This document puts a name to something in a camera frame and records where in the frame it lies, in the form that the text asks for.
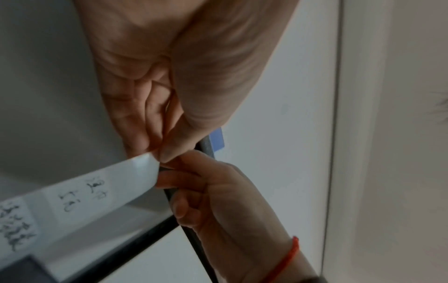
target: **red bracelet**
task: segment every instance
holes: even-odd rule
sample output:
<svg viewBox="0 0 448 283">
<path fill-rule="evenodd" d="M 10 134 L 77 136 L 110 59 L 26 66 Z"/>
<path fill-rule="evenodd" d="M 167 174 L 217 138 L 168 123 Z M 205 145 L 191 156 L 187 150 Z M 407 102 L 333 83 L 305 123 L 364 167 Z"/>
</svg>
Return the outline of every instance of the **red bracelet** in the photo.
<svg viewBox="0 0 448 283">
<path fill-rule="evenodd" d="M 277 264 L 277 266 L 269 272 L 269 274 L 261 280 L 261 283 L 271 283 L 288 267 L 288 265 L 293 261 L 294 256 L 299 251 L 299 239 L 294 236 L 293 237 L 293 246 L 288 254 Z"/>
</svg>

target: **white paper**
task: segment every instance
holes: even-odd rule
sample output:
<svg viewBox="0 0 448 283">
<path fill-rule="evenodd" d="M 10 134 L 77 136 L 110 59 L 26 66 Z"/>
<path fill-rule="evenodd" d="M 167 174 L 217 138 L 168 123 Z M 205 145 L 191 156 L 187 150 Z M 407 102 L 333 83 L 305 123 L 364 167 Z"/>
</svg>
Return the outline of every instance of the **white paper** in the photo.
<svg viewBox="0 0 448 283">
<path fill-rule="evenodd" d="M 112 204 L 113 194 L 104 170 L 72 179 L 44 190 L 60 225 L 77 225 Z"/>
<path fill-rule="evenodd" d="M 39 235 L 39 227 L 21 197 L 0 202 L 0 259 L 29 247 Z"/>
</svg>

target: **skin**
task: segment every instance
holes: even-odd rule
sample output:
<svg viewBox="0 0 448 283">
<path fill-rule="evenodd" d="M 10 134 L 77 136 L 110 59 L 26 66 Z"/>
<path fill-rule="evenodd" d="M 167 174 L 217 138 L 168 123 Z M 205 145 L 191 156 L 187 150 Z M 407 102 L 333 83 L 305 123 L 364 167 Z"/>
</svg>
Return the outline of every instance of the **skin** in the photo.
<svg viewBox="0 0 448 283">
<path fill-rule="evenodd" d="M 291 237 L 254 184 L 235 166 L 198 151 L 164 165 L 158 188 L 178 187 L 170 201 L 180 225 L 192 228 L 210 264 L 229 283 L 260 282 L 288 253 Z M 316 276 L 299 253 L 276 282 Z"/>
<path fill-rule="evenodd" d="M 227 122 L 298 0 L 74 0 L 112 124 L 167 162 Z"/>
</svg>

